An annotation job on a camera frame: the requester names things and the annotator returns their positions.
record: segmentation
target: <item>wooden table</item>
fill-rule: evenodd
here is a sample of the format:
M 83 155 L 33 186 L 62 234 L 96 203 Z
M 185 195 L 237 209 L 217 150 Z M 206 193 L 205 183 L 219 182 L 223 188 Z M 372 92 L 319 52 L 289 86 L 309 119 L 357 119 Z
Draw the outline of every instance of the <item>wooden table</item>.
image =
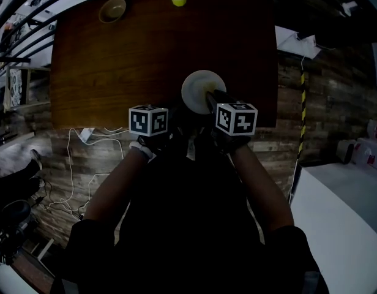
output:
M 128 109 L 181 99 L 196 70 L 258 109 L 258 127 L 277 116 L 277 49 L 271 0 L 126 0 L 123 18 L 99 22 L 107 0 L 61 14 L 51 63 L 55 129 L 127 127 Z

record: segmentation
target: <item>person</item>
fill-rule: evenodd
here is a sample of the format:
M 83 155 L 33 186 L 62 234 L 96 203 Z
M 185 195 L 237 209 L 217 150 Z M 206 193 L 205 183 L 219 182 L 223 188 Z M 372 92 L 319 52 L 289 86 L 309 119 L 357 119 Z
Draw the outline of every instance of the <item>person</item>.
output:
M 228 137 L 205 127 L 192 161 L 183 131 L 131 144 L 72 227 L 51 293 L 328 293 L 286 198 L 249 146 L 229 147 L 232 164 L 218 142 Z
M 0 178 L 0 211 L 16 200 L 27 200 L 45 185 L 35 176 L 43 168 L 40 154 L 32 149 L 30 155 L 31 161 L 24 169 Z

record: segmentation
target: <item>floor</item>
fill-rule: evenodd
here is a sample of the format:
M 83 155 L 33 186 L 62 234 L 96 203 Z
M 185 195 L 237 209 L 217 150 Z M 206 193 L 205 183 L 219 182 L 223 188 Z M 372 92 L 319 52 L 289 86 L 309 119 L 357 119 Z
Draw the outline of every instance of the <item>floor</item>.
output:
M 278 54 L 277 126 L 271 129 L 257 128 L 250 143 L 285 195 L 291 186 L 299 147 L 300 62 L 301 58 Z M 368 120 L 377 119 L 375 67 L 370 45 L 323 50 L 314 60 L 304 60 L 303 65 L 307 82 L 307 131 L 302 157 L 318 158 L 333 153 L 341 139 L 364 136 Z M 7 115 L 5 121 L 8 127 L 16 127 L 18 131 L 32 129 L 36 136 L 0 153 L 0 176 L 23 168 L 29 162 L 29 150 L 34 148 L 43 156 L 44 169 L 40 175 L 53 186 L 51 199 L 59 201 L 69 198 L 72 193 L 67 155 L 69 130 L 53 130 L 50 119 L 49 105 Z M 100 133 L 105 134 L 107 131 L 102 130 Z M 115 137 L 120 140 L 125 154 L 132 137 L 128 133 Z M 77 208 L 88 199 L 88 183 L 93 175 L 112 171 L 121 159 L 121 149 L 116 141 L 102 141 L 86 146 L 72 131 L 69 150 L 74 183 L 70 205 Z M 93 180 L 90 184 L 91 193 L 94 193 L 104 177 L 97 176 Z M 40 190 L 37 194 L 44 196 L 45 191 Z M 71 226 L 77 220 L 65 213 L 65 210 L 57 209 L 63 209 L 62 205 L 53 205 L 49 211 L 36 206 L 32 213 L 40 222 L 37 231 L 46 238 L 54 238 L 57 244 L 65 247 Z

